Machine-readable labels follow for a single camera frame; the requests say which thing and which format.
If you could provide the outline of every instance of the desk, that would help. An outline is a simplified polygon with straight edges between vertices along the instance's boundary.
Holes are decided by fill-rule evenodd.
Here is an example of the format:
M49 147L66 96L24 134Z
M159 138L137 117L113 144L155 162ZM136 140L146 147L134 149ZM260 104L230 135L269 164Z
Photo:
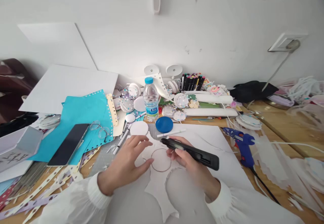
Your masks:
M198 121L192 120L192 118L187 118L182 123L185 123L185 124L200 124ZM227 123L226 123L225 119L222 119L222 120L215 119L213 122L201 122L201 124L214 125L214 126L219 126L219 127L227 127ZM263 125L263 130L266 133L266 135L267 135L267 137L269 138L270 141L280 141L280 138L274 132L272 132L267 126ZM226 137L226 139L227 139L228 143L230 144L230 138ZM283 145L282 148L283 148L285 154L287 154L289 157L291 157L291 158L294 158L294 157L302 158L301 155L299 155L294 149L292 149L288 145L287 146ZM83 166L81 168L81 174L85 178L90 173L91 169L89 169L89 167L92 166L92 164L96 161L97 156L98 156L98 152L90 159L90 161L85 166ZM237 156L238 160L240 160L240 154L237 153L236 156ZM246 175L248 176L249 180L251 181L252 185L254 186L254 188L261 193L261 191L259 190L259 188L257 187L257 185L255 183L254 175L251 173L251 171L249 169L246 169L246 168L243 168L243 169L244 169ZM37 181L37 183L36 183L35 187L33 188L33 190L35 190L53 172L53 170L54 170L54 168L51 169L49 171L49 173L43 174L42 178ZM275 195L275 197L278 199L278 201L282 204L283 207L285 207L286 209L288 209L292 213L298 215L305 223L314 223L314 224L315 223L322 223L315 216L313 211L311 211L311 210L309 210L307 208L303 208L304 211L298 211L295 207L290 206L290 202L288 200L289 196L286 193L286 191L280 189L278 186L274 185L270 180L268 180L267 177L261 172L261 169L258 166L256 166L256 172L258 173L260 178L263 180L263 182L268 186L268 188L271 190L271 192ZM47 184L47 186L44 189L48 188L53 183L54 183L54 180L50 181L49 184ZM40 191L36 195L36 197L38 197L42 192L43 192L43 190ZM324 202L324 195L318 194L318 196ZM17 206L26 197L27 197L27 195L19 197L15 204L13 204L13 201L11 201L10 204L7 205L4 208L3 211L8 210L8 209L10 209L10 208L12 208L14 206ZM44 206L42 206L37 211L37 213L33 216L32 220L34 220L35 218L37 218L37 217L39 217L41 215L41 212L42 212L43 208L44 208ZM26 219L27 216L28 215L25 215L24 213L19 213L17 215L14 215L12 217L7 218L7 219L1 220L0 224L5 224L5 223L21 224Z
M256 115L260 117L260 121L275 132L282 139L281 142L304 143L324 150L324 133L304 127L293 117L287 115L286 110L272 107L264 101L255 101L249 109L259 112ZM311 147L290 146L303 157L324 160L324 154Z

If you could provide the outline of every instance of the bottle label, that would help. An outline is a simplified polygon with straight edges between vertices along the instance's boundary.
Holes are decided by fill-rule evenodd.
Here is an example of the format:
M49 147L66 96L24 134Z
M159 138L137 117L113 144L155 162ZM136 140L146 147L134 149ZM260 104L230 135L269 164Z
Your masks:
M150 116L156 116L158 114L158 106L156 107L146 107L146 113Z

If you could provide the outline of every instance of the blue glue gun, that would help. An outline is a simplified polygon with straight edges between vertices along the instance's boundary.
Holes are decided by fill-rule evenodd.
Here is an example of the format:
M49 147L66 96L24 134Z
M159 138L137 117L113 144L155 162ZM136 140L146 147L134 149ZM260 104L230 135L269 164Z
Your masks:
M253 168L254 160L249 145L254 145L254 137L232 128L221 127L221 129L226 135L234 139L236 143L235 146L238 147L241 152L242 165L248 168Z

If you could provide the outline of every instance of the white wall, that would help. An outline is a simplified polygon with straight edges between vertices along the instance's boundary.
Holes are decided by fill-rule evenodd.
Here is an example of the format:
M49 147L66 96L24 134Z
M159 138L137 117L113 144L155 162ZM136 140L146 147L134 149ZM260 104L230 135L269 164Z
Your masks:
M300 31L309 36L274 81L324 79L324 0L161 1L154 16L151 0L0 0L0 59L15 57L40 77L46 58L16 24L70 21L99 70L143 75L157 64L165 74L181 64L233 86L267 80L286 55L267 49L282 32Z

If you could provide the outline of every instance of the electrical outlet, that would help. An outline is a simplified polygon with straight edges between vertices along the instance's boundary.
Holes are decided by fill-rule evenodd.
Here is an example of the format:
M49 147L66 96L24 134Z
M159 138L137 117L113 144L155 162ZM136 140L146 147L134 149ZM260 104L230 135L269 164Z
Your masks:
M293 40L299 40L300 42L308 36L306 33L282 33L277 41L268 49L268 52L289 52L286 46Z

